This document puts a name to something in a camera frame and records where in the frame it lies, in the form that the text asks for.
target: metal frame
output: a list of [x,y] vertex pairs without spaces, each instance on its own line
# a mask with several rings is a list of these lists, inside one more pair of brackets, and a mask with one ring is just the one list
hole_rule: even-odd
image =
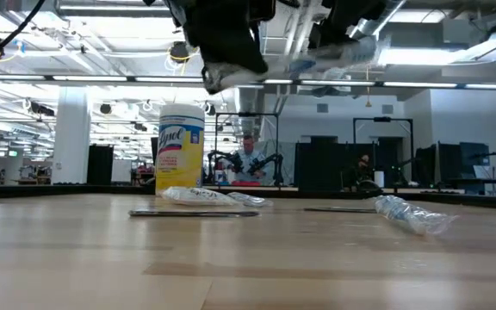
[[[226,115],[228,117],[230,116],[238,116],[238,117],[258,117],[258,116],[274,116],[276,119],[276,125],[275,125],[275,138],[276,138],[276,143],[275,143],[275,154],[279,153],[279,114],[278,113],[252,113],[252,112],[240,112],[240,113],[216,113],[215,114],[215,138],[214,138],[214,148],[217,150],[217,136],[218,136],[218,127],[220,126],[220,116]],[[215,167],[217,165],[217,158],[214,158],[214,175],[215,175]],[[276,175],[277,173],[277,167],[275,164],[275,171],[273,173],[273,176]]]
[[[407,119],[407,118],[389,118],[389,117],[356,117],[353,119],[353,150],[355,151],[357,149],[357,132],[361,130],[363,127],[357,128],[357,121],[373,121],[373,122],[392,122],[392,121],[397,121],[398,124],[405,129],[410,135],[411,138],[411,168],[413,167],[413,160],[414,160],[414,131],[413,131],[413,124],[412,124],[412,119]],[[401,125],[401,121],[406,121],[409,123],[409,128],[407,129],[405,126]],[[376,165],[376,156],[373,154],[373,164]]]

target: wooden table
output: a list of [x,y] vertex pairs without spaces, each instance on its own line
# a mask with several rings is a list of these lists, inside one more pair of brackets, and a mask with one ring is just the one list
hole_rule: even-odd
[[244,219],[129,218],[151,196],[0,200],[0,309],[496,309],[496,210],[441,238],[378,214],[310,213],[366,201],[275,200]]

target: plastic wrapper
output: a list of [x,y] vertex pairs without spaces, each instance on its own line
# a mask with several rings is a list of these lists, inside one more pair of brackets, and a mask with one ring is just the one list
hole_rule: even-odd
[[394,195],[375,198],[376,212],[419,235],[438,235],[449,228],[456,216],[433,213]]
[[236,192],[229,193],[227,195],[233,198],[235,201],[241,202],[243,205],[245,205],[245,207],[256,207],[256,208],[273,207],[273,202],[268,199],[259,198],[252,195],[236,193]]
[[162,192],[166,201],[188,206],[242,206],[233,198],[209,189],[170,187]]

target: plastic water bottle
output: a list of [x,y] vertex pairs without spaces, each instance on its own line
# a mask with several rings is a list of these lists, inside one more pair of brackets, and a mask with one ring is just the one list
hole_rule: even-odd
[[388,220],[420,235],[444,232],[456,216],[433,213],[394,195],[375,198],[376,212]]

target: black cable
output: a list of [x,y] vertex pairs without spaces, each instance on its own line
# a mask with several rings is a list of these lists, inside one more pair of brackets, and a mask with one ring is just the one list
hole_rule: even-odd
[[38,14],[38,12],[40,11],[41,9],[41,6],[43,5],[43,3],[45,3],[46,0],[40,0],[35,6],[34,8],[32,9],[32,11],[30,12],[30,14],[28,14],[28,16],[26,16],[26,18],[24,19],[24,22],[22,22],[18,28],[13,31],[11,34],[9,34],[9,36],[7,38],[5,38],[5,40],[3,40],[1,43],[0,43],[0,52],[3,50],[4,47],[7,46],[7,44],[9,44],[22,30],[24,30],[24,28],[32,21],[32,19],[34,18],[34,16],[36,14]]
[[435,11],[439,11],[439,12],[443,13],[443,15],[445,16],[445,18],[449,18],[449,16],[447,15],[447,13],[445,13],[444,10],[442,10],[442,9],[432,9],[430,12],[428,12],[428,14],[424,15],[424,17],[422,18],[422,20],[420,21],[420,23],[423,23],[426,20],[426,18],[428,16],[430,16],[431,13],[433,13]]

